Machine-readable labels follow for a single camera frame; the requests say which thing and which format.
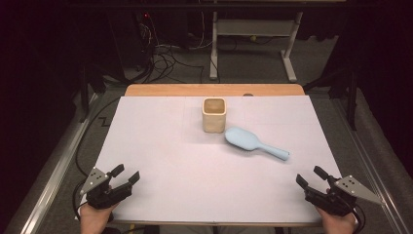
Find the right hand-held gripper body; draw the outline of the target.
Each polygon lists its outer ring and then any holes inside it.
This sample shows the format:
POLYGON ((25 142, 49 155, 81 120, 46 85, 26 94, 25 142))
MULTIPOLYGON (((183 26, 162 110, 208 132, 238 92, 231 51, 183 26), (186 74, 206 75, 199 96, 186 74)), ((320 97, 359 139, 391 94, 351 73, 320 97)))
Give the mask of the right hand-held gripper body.
POLYGON ((305 200, 330 215, 345 216, 352 213, 356 208, 357 199, 377 205, 384 204, 384 201, 378 195, 352 175, 343 178, 328 175, 323 180, 326 180, 330 185, 327 192, 320 192, 305 183, 305 200))

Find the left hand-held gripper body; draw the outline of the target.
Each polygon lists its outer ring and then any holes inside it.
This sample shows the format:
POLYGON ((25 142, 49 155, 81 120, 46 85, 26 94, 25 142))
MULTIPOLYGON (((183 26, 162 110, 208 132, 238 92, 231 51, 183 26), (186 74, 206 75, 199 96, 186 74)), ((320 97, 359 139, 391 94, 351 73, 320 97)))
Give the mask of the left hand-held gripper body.
POLYGON ((113 178, 110 172, 93 167, 81 188, 80 195, 86 196, 87 203, 97 210, 107 209, 131 196, 129 181, 115 188, 110 186, 113 178))

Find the light blue hairbrush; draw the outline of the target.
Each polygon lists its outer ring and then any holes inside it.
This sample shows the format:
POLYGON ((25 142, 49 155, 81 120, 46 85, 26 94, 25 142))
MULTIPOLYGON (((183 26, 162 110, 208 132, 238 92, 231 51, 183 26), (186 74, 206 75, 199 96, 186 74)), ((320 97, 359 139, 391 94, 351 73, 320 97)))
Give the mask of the light blue hairbrush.
POLYGON ((287 151, 261 142, 255 134, 242 128, 229 128, 225 131, 224 136, 229 143, 243 150, 253 151, 259 149, 281 160, 286 161, 289 159, 289 153, 287 151))

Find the person's right hand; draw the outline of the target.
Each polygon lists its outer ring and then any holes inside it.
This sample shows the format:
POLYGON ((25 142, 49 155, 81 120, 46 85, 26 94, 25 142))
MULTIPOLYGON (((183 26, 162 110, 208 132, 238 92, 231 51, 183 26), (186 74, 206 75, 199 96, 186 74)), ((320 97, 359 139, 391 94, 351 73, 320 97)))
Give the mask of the person's right hand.
POLYGON ((316 208, 319 213, 325 234, 353 234, 356 228, 356 218, 352 214, 337 216, 316 208))

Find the person's left hand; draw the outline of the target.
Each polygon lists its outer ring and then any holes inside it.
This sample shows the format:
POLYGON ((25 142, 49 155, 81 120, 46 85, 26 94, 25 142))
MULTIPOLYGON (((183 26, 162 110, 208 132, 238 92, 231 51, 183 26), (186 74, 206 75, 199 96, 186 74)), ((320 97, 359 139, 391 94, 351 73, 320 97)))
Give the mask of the person's left hand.
POLYGON ((97 210, 89 204, 80 208, 80 233, 101 234, 106 227, 110 214, 118 207, 113 205, 107 209, 97 210))

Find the black metal stand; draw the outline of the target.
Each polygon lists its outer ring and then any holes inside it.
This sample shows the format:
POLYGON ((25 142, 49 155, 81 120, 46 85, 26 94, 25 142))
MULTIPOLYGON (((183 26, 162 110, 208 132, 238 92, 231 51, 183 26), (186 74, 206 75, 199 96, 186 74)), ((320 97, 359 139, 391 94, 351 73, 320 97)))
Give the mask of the black metal stand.
POLYGON ((103 94, 106 86, 103 76, 97 67, 92 63, 83 63, 79 68, 80 99, 82 114, 80 122, 83 123, 90 112, 89 88, 96 94, 103 94))
POLYGON ((329 86, 328 95, 331 98, 347 98, 346 120, 351 129, 356 127, 356 107, 357 107, 357 74, 350 65, 337 68, 334 71, 322 74, 320 78, 306 84, 305 92, 315 87, 329 86))

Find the beige square cup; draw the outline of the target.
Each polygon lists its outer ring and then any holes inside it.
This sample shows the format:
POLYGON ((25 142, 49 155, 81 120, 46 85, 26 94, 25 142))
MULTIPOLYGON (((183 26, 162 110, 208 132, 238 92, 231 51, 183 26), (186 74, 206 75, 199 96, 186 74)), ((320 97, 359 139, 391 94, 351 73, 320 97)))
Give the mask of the beige square cup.
POLYGON ((202 106, 203 130, 223 133, 226 126, 226 101, 222 97, 206 97, 202 106))

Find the grey metal floor rail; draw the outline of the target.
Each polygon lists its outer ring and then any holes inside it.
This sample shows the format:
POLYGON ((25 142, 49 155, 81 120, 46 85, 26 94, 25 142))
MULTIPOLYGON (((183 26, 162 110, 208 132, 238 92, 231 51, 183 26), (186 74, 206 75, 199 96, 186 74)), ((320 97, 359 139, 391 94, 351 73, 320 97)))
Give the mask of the grey metal floor rail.
POLYGON ((357 149, 357 162, 385 202, 382 211, 390 234, 413 234, 413 178, 396 157, 368 104, 364 99, 357 102, 356 129, 352 130, 344 102, 333 99, 332 103, 357 149))
POLYGON ((91 117, 95 113, 100 101, 101 97, 97 94, 93 94, 87 101, 87 104, 90 106, 90 112, 74 124, 68 135, 68 140, 62 146, 58 161, 52 173, 48 176, 47 183, 19 234, 36 234, 61 187, 65 174, 80 145, 81 136, 90 124, 91 117))

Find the white metal desk frame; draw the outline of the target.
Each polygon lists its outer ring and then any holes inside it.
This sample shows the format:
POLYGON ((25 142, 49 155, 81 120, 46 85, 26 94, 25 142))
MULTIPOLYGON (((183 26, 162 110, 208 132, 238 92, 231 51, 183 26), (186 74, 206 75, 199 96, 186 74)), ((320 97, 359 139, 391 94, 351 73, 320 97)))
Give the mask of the white metal desk frame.
POLYGON ((217 39, 219 36, 264 36, 287 37, 288 44, 280 51, 284 70, 290 83, 296 83, 297 77, 290 60, 290 54, 298 33, 303 13, 295 15, 291 20, 266 19, 219 19, 217 13, 212 18, 212 41, 209 64, 209 78, 218 78, 217 39))

